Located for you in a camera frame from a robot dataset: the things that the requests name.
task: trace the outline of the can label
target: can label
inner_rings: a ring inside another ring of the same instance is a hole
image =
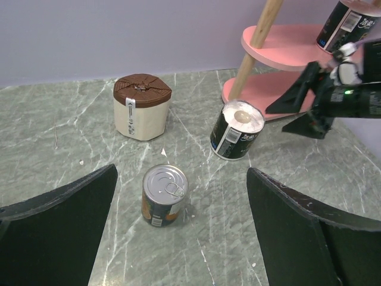
[[[242,158],[250,149],[258,133],[242,133],[226,122],[221,112],[210,135],[211,146],[220,156],[227,159]]]
[[[334,52],[346,43],[364,39],[378,19],[339,2],[318,35],[317,44],[328,52]]]
[[[157,204],[150,200],[145,192],[142,194],[142,215],[151,225],[156,227],[167,226],[179,216],[182,202],[172,205]]]

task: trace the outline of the can on shelf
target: can on shelf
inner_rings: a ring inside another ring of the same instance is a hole
[[[364,39],[381,17],[381,9],[364,1],[340,0],[318,35],[317,45],[334,52]]]

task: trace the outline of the wooden pole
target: wooden pole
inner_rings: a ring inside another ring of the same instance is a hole
[[[381,7],[381,0],[373,0],[373,5],[376,7]]]
[[[261,17],[255,28],[254,34],[251,38],[250,45],[256,49],[260,49],[270,31],[271,26],[274,23],[276,16],[283,4],[283,0],[267,0],[266,5],[262,11]],[[242,64],[238,70],[236,79],[232,86],[232,90],[229,94],[229,100],[235,100],[239,98],[243,87],[246,84],[248,76],[250,75],[252,68],[254,67],[255,59],[248,53],[245,54]]]

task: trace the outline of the robotic arm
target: robotic arm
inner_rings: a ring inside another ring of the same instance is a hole
[[[282,131],[324,139],[335,117],[381,118],[381,41],[364,44],[362,74],[351,59],[359,46],[342,46],[333,53],[328,68],[316,61],[308,63],[298,80],[267,107],[266,113],[270,114],[297,113],[308,90],[313,91],[311,109]]]

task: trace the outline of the white label tag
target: white label tag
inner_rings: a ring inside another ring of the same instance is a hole
[[[175,213],[178,213],[179,210],[181,209],[181,206],[182,206],[182,201],[177,203],[177,204],[174,204],[172,207],[171,207],[171,210],[169,212],[170,215],[173,215]]]
[[[129,134],[134,135],[135,134],[135,100],[132,100],[131,98],[126,98],[126,107],[128,108],[129,111]]]

